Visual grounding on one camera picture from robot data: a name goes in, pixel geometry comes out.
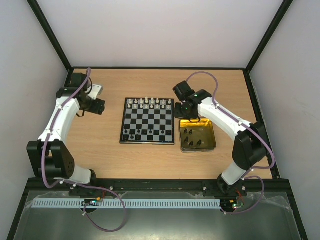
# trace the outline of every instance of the gold tray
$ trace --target gold tray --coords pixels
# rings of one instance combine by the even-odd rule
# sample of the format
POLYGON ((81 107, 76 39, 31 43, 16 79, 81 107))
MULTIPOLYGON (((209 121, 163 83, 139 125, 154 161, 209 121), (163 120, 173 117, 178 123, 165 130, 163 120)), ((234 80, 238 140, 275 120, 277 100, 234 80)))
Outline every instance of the gold tray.
POLYGON ((181 151, 183 153, 195 153, 195 152, 211 152, 216 146, 216 138, 214 133, 214 126, 212 122, 207 118, 189 120, 181 119, 179 121, 179 135, 181 151))

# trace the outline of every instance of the table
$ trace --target table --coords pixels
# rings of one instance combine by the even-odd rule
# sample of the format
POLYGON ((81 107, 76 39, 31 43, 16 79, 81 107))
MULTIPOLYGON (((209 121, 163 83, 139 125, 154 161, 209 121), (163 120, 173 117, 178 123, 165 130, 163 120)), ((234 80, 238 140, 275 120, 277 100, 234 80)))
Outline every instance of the table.
MULTIPOLYGON (((85 69, 75 69, 85 73, 85 69)), ((173 87, 195 70, 93 69, 93 84, 103 85, 102 115, 86 113, 75 117, 67 147, 76 164, 93 169, 104 179, 216 179, 233 161, 233 141, 214 125, 217 147, 213 152, 182 153, 175 119, 175 145, 120 144, 125 98, 174 98, 173 87)), ((256 122, 242 70, 209 70, 219 81, 216 99, 224 107, 250 122, 256 122)), ((215 82, 208 75, 195 75, 189 82, 195 91, 213 92, 215 82)), ((263 159, 257 166, 267 166, 263 159)), ((269 170, 254 175, 271 179, 269 170)))

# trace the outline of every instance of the gray chess square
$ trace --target gray chess square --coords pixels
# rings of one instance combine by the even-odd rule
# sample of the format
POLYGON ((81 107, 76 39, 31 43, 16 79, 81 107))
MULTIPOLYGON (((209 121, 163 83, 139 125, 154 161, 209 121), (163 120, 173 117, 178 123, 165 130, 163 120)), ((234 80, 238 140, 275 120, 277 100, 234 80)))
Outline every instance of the gray chess square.
POLYGON ((147 141, 148 136, 147 135, 141 135, 141 141, 147 141))
POLYGON ((154 135, 153 136, 153 141, 160 141, 160 136, 159 135, 154 135))

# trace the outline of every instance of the chess board frame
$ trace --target chess board frame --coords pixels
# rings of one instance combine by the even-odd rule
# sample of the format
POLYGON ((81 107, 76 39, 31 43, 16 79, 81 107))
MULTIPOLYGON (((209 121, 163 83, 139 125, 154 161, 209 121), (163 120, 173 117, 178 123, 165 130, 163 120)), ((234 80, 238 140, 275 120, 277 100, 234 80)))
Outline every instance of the chess board frame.
POLYGON ((175 117, 174 117, 174 106, 175 101, 172 98, 159 98, 159 109, 155 109, 155 105, 153 109, 150 109, 150 99, 149 99, 149 107, 145 108, 145 103, 143 104, 143 108, 140 108, 140 103, 138 103, 137 108, 133 108, 133 104, 131 108, 127 108, 129 99, 140 100, 141 97, 126 97, 124 100, 124 109, 123 109, 123 117, 121 123, 121 133, 120 133, 120 143, 121 144, 160 144, 160 145, 174 145, 175 144, 175 117), (168 101, 171 100, 170 109, 162 109, 163 105, 161 102, 165 100, 165 105, 168 106, 168 101))

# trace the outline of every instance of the black frame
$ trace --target black frame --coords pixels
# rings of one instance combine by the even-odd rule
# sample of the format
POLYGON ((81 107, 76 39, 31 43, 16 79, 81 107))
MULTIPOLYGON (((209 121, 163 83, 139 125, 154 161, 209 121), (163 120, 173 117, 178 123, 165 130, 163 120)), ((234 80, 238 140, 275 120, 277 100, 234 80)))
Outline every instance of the black frame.
MULTIPOLYGON (((250 77, 250 72, 254 68, 255 64, 259 60, 262 52, 264 51, 265 47, 267 46, 269 40, 273 36, 274 32, 276 31, 277 27, 279 26, 281 20, 285 16, 287 10, 289 9, 290 5, 294 0, 283 0, 280 8, 278 9, 276 15, 274 16, 272 22, 270 23, 267 31, 265 32, 262 40, 260 41, 257 49, 255 50, 251 60, 249 61, 246 68, 243 67, 91 67, 92 69, 141 69, 141 70, 241 70, 243 71, 243 75, 245 78, 245 82, 247 85, 247 89, 249 92, 249 96, 251 99, 252 107, 254 110, 254 114, 256 120, 259 122, 264 123, 264 119, 261 113, 261 109, 259 106, 259 102, 257 99, 257 95, 255 89, 253 87, 253 83, 250 77)), ((37 0, 27 0, 29 3, 32 11, 34 12, 36 18, 38 19, 40 25, 42 26, 44 32, 46 33, 47 37, 49 38, 53 48, 55 49, 56 53, 58 54, 61 62, 63 63, 65 69, 67 70, 67 78, 65 80, 65 84, 67 85, 70 82, 71 75, 75 69, 86 69, 87 66, 71 66, 67 56, 65 55, 57 37, 55 36, 52 28, 50 27, 49 22, 47 21, 43 11, 41 10, 37 0)), ((271 158, 268 157, 268 162, 271 164, 271 158)), ((279 170, 277 165, 275 165, 271 169, 272 179, 264 179, 265 185, 265 192, 285 192, 287 193, 290 206, 293 210, 294 218, 300 233, 300 236, 303 240, 307 240, 307 234, 302 222, 302 219, 299 214, 299 210, 297 207, 297 203, 291 189, 291 185, 289 180, 281 179, 279 170)), ((222 196, 218 191, 216 191, 214 186, 217 186, 216 179, 204 179, 204 180, 154 180, 154 179, 98 179, 97 180, 100 186, 105 186, 106 188, 113 187, 115 192, 121 192, 122 188, 129 189, 130 191, 156 191, 156 189, 166 192, 181 192, 179 188, 182 188, 186 192, 203 192, 205 196, 215 196, 218 199, 230 199, 232 196, 222 196)), ((245 187, 247 192, 260 192, 261 191, 261 183, 259 180, 249 179, 245 181, 245 187)), ((54 188, 55 191, 69 191, 70 188, 63 185, 58 185, 54 188)), ((23 212, 28 193, 29 191, 48 191, 46 187, 43 185, 43 182, 39 178, 29 178, 23 195, 21 197, 20 204, 18 206, 16 215, 14 217, 9 235, 8 240, 14 238, 21 214, 23 212)), ((76 191, 73 194, 80 195, 85 197, 88 195, 88 192, 81 192, 76 191)))

